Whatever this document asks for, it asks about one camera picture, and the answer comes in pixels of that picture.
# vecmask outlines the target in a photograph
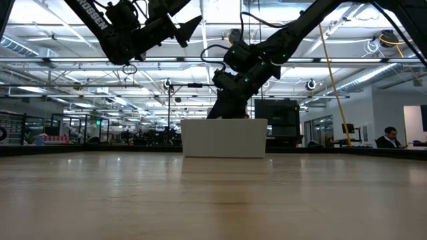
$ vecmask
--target white bin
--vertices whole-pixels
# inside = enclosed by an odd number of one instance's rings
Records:
[[[266,119],[181,120],[185,157],[264,158]]]

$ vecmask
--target black robotic arm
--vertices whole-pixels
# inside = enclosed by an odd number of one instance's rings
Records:
[[[317,0],[298,19],[288,23],[265,41],[248,45],[240,40],[224,56],[227,63],[237,75],[217,70],[212,81],[220,90],[218,98],[207,116],[208,119],[240,118],[245,111],[247,101],[258,94],[259,88],[271,77],[280,78],[280,64],[285,63],[294,54],[303,38],[339,4],[345,0]],[[383,14],[382,8],[392,11],[403,24],[415,44],[424,56],[427,56],[427,1],[425,0],[359,0],[358,3],[371,3]],[[414,54],[427,66],[424,58],[408,42]]]
[[[176,37],[182,47],[187,47],[191,35],[199,25],[201,16],[177,29],[170,19],[190,0],[148,0],[149,18],[141,28],[137,0],[119,0],[116,5],[108,3],[105,15],[98,11],[94,0],[65,0],[70,8],[85,23],[99,40],[103,52],[116,65],[125,65],[135,58],[143,61],[145,52],[167,38]]]

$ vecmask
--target man in dark suit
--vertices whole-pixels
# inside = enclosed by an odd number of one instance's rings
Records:
[[[385,135],[377,139],[376,146],[379,149],[405,149],[408,146],[403,146],[396,139],[398,132],[394,127],[387,127],[385,130]]]

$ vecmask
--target computer monitor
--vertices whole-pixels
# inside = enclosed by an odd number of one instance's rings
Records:
[[[341,124],[341,125],[342,125],[342,133],[346,133],[346,128],[344,127],[344,124]],[[353,124],[348,123],[347,129],[348,129],[348,133],[355,133]]]
[[[273,136],[299,137],[300,106],[291,100],[255,100],[255,118],[267,119]]]

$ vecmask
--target security camera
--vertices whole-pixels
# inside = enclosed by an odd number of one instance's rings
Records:
[[[313,79],[311,79],[306,83],[307,91],[313,91],[315,88],[316,88],[316,82]]]

